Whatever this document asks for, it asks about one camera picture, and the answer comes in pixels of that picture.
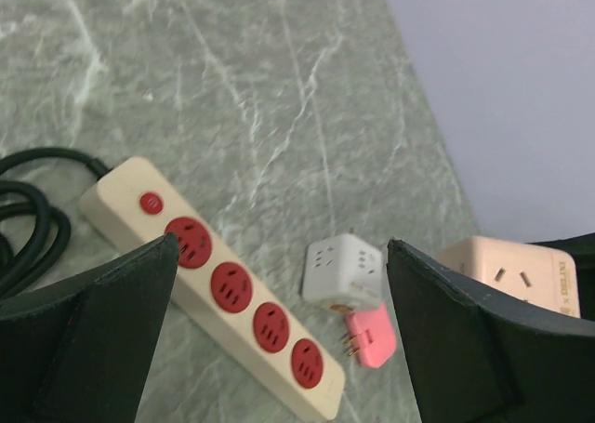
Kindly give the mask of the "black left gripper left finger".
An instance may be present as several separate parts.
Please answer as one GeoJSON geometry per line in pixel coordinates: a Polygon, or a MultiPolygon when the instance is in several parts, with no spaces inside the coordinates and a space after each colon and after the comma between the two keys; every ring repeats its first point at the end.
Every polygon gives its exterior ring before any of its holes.
{"type": "Polygon", "coordinates": [[[134,421],[178,258],[166,234],[2,300],[2,421],[134,421]]]}

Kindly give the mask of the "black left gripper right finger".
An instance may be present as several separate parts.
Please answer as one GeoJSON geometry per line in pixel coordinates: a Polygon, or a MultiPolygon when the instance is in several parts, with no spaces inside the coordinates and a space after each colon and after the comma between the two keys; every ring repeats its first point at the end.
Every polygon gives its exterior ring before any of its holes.
{"type": "Polygon", "coordinates": [[[425,422],[594,418],[594,238],[540,242],[577,267],[579,311],[547,311],[454,271],[402,240],[388,245],[391,300],[425,422]]]}

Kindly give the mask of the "pink cube socket adapter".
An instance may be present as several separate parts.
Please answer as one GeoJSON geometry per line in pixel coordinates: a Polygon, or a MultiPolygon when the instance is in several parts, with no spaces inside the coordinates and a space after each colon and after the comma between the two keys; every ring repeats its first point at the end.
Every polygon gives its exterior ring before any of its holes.
{"type": "Polygon", "coordinates": [[[559,249],[472,236],[445,248],[436,259],[519,300],[581,316],[575,261],[559,249]]]}

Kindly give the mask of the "beige power strip red sockets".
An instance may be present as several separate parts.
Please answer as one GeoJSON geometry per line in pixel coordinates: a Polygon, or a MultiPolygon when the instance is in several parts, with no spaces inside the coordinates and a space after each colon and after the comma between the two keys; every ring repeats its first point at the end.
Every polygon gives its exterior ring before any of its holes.
{"type": "Polygon", "coordinates": [[[299,419],[337,416],[341,365],[153,163],[127,159],[86,191],[79,207],[122,253],[174,234],[172,300],[299,419]]]}

